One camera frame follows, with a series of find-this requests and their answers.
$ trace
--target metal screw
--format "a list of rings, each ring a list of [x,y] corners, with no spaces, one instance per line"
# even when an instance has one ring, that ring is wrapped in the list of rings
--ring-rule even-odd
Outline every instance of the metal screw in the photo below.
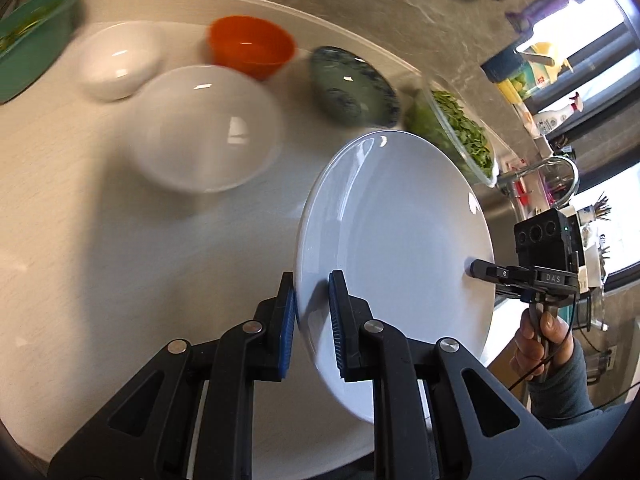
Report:
[[[242,331],[247,334],[257,334],[262,330],[262,323],[260,321],[247,321],[244,325],[242,325]]]
[[[458,350],[460,350],[460,343],[457,342],[455,339],[446,337],[440,342],[440,348],[445,352],[453,354],[454,352],[457,352]]]
[[[166,349],[171,354],[181,354],[187,349],[187,342],[184,339],[174,339],[166,346]]]
[[[372,334],[377,334],[378,332],[382,332],[385,329],[385,325],[382,321],[378,321],[377,319],[369,319],[364,323],[364,330],[367,332],[371,332]]]

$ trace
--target orange bowl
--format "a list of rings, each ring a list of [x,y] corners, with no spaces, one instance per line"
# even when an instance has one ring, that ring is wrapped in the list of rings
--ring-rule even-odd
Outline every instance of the orange bowl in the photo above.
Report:
[[[296,42],[286,30],[253,16],[227,16],[211,23],[209,47],[215,64],[258,81],[273,75],[296,53]]]

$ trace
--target hand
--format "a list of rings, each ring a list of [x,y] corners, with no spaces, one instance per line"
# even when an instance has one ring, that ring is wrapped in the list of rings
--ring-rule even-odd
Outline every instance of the hand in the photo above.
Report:
[[[569,330],[569,326],[564,319],[553,317],[548,312],[545,312],[540,319],[540,330],[542,330],[543,335],[549,339],[551,343],[558,345],[564,339],[566,331]],[[513,357],[509,362],[511,369],[519,376],[531,370],[542,361],[544,356],[545,349],[542,347],[542,344],[534,339],[535,335],[533,325],[529,318],[529,310],[524,310],[520,317],[520,328],[513,337],[516,343],[516,351],[513,353]],[[561,367],[571,358],[573,353],[574,338],[569,336],[562,345],[562,348],[559,349],[558,353],[554,356],[552,360],[553,367]],[[543,366],[536,368],[536,370],[527,377],[527,381],[532,380],[534,376],[540,375],[544,371],[544,368]]]

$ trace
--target person's thumb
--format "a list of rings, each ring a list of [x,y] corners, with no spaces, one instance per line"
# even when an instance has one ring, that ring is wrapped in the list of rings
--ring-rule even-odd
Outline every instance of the person's thumb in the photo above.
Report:
[[[540,319],[540,330],[549,341],[560,344],[569,326],[561,317],[553,317],[549,312],[544,312]]]

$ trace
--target green leafy vegetables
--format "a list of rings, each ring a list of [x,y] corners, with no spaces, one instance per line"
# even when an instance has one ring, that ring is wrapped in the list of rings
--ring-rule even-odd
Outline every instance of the green leafy vegetables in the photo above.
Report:
[[[434,90],[432,95],[466,152],[473,158],[480,170],[490,178],[494,160],[486,146],[487,139],[484,136],[484,128],[466,117],[458,100],[450,93]],[[405,120],[408,130],[412,134],[421,136],[435,144],[459,167],[465,176],[469,175],[468,167],[453,143],[450,142],[428,102],[416,99],[412,108],[407,112]]]

